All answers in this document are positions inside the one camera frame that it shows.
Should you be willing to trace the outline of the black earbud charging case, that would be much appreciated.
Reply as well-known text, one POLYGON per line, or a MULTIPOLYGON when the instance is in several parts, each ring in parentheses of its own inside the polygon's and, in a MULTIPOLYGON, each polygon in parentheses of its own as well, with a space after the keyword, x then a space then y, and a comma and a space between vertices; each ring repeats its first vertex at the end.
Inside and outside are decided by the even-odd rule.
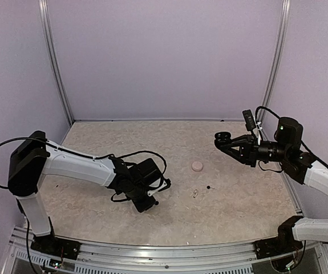
POLYGON ((231 137, 232 135, 230 132, 227 131, 217 132, 214 135, 214 142, 220 144, 229 144, 232 142, 231 137))

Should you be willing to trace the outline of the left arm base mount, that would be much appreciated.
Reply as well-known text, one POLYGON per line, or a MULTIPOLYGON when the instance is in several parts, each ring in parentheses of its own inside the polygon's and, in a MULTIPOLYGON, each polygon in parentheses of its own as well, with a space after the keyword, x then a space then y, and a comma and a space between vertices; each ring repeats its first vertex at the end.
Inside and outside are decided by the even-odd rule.
POLYGON ((31 249, 43 254, 59 257, 61 259, 76 260, 80 251, 81 243, 78 241, 54 238, 35 238, 31 243, 31 249))

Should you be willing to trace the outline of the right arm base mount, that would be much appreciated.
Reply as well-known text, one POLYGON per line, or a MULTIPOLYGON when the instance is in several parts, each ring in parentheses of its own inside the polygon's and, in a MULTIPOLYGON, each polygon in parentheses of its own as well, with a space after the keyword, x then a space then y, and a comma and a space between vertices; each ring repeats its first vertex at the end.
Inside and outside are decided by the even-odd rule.
POLYGON ((296 241, 293 238, 281 239, 279 236, 257 240, 253 245, 258 260, 283 255, 303 248, 301 241, 296 241))

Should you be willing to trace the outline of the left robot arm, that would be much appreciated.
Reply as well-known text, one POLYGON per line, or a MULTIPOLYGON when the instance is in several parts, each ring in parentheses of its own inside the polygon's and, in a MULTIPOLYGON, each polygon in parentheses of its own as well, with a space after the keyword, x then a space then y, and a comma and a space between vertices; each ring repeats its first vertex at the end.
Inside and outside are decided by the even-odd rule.
POLYGON ((61 242, 52 234, 53 226, 39 194, 46 175, 84 180, 114 190, 115 195, 124 194, 138 212, 150 209, 157 203, 154 194, 171 186, 165 172, 151 158, 133 163, 113 154, 93 156, 71 151, 46 139, 43 131, 20 140, 22 144, 10 157, 7 187, 19 202, 34 236, 39 237, 39 245, 50 254, 60 250, 61 242))

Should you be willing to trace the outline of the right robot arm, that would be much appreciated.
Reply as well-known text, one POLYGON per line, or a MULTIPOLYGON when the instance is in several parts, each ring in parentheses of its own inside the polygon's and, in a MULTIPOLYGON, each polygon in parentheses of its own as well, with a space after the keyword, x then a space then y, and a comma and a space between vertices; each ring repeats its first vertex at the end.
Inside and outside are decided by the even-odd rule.
MULTIPOLYGON (((280 117, 274 141, 264 141, 253 133, 257 126, 250 112, 244 114, 249 133, 236 138, 232 138, 230 132, 216 133, 214 145, 218 150, 251 167, 259 162, 276 162, 281 171, 297 183, 328 196, 328 166, 313 153, 301 150, 303 127, 300 123, 280 117)), ((278 227, 273 249, 285 253, 295 243, 307 240, 328 243, 328 219, 291 217, 278 227)))

